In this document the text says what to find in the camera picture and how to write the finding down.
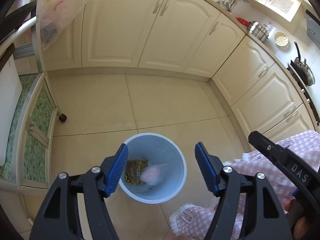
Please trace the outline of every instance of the round strainer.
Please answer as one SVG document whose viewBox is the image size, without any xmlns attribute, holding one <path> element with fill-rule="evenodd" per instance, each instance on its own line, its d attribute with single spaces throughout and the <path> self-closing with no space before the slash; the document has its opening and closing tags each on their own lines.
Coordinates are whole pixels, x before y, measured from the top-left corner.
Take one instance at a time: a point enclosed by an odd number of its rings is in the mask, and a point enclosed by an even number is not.
<svg viewBox="0 0 320 240">
<path fill-rule="evenodd" d="M 273 36 L 275 43 L 279 47 L 284 47 L 287 46 L 289 43 L 288 36 L 285 35 L 283 32 L 276 32 L 275 35 Z"/>
</svg>

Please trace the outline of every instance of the black caster foot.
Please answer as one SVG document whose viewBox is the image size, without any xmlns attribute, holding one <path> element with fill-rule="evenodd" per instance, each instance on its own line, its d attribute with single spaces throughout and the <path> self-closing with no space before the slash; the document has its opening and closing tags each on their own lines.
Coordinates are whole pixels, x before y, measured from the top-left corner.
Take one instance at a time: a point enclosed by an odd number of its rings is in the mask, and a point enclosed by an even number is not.
<svg viewBox="0 0 320 240">
<path fill-rule="evenodd" d="M 59 120 L 60 120 L 61 122 L 65 122 L 65 121 L 67 120 L 67 116 L 66 116 L 65 114 L 61 114 L 61 115 L 59 116 Z"/>
</svg>

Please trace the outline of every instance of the white cutting board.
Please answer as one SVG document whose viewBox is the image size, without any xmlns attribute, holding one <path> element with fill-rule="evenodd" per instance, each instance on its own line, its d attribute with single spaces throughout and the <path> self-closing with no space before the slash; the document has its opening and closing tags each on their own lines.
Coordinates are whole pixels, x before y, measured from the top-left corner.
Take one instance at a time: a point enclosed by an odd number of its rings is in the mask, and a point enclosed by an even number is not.
<svg viewBox="0 0 320 240">
<path fill-rule="evenodd" d="M 11 56 L 0 72 L 0 166 L 5 162 L 11 122 L 21 91 L 22 85 Z"/>
</svg>

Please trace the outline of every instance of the silver screw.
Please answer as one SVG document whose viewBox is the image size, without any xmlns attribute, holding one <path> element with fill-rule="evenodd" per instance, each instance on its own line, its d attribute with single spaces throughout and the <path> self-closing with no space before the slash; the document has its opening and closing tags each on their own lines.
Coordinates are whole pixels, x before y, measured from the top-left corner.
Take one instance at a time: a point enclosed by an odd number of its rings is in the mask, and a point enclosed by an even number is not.
<svg viewBox="0 0 320 240">
<path fill-rule="evenodd" d="M 92 171 L 93 173 L 99 173 L 99 172 L 101 171 L 101 169 L 100 169 L 99 166 L 95 166 L 95 167 L 93 167 L 93 168 L 91 169 L 91 171 Z"/>
<path fill-rule="evenodd" d="M 65 179 L 67 177 L 67 174 L 65 172 L 62 172 L 59 174 L 59 179 Z"/>
<path fill-rule="evenodd" d="M 258 179 L 264 179 L 266 176 L 262 172 L 259 172 L 257 174 L 257 177 L 258 177 Z"/>
<path fill-rule="evenodd" d="M 232 168 L 231 168 L 230 166 L 224 166 L 224 167 L 223 167 L 223 171 L 224 171 L 225 173 L 231 173 Z"/>
</svg>

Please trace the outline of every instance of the green marbled panel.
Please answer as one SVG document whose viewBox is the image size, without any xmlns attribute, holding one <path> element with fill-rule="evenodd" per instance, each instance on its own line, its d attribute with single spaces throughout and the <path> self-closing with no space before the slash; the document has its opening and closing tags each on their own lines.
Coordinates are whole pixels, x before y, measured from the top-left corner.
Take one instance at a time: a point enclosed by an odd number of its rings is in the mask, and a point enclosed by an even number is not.
<svg viewBox="0 0 320 240">
<path fill-rule="evenodd" d="M 45 183 L 45 146 L 30 133 L 24 152 L 24 178 Z"/>
<path fill-rule="evenodd" d="M 46 136 L 48 136 L 52 111 L 53 106 L 51 105 L 44 88 L 42 88 L 37 99 L 35 108 L 33 109 L 31 120 Z"/>
<path fill-rule="evenodd" d="M 12 123 L 11 123 L 5 163 L 3 166 L 0 167 L 0 176 L 4 179 L 9 180 L 9 181 L 12 181 L 12 178 L 11 178 L 11 158 L 12 158 L 12 147 L 13 147 L 14 135 L 16 132 L 18 120 L 20 117 L 20 113 L 21 113 L 24 101 L 26 100 L 28 92 L 29 92 L 34 80 L 36 79 L 36 76 L 37 76 L 37 74 L 19 76 L 20 82 L 22 84 L 22 92 L 21 92 L 19 101 L 17 103 L 17 107 L 14 112 L 14 116 L 13 116 Z"/>
</svg>

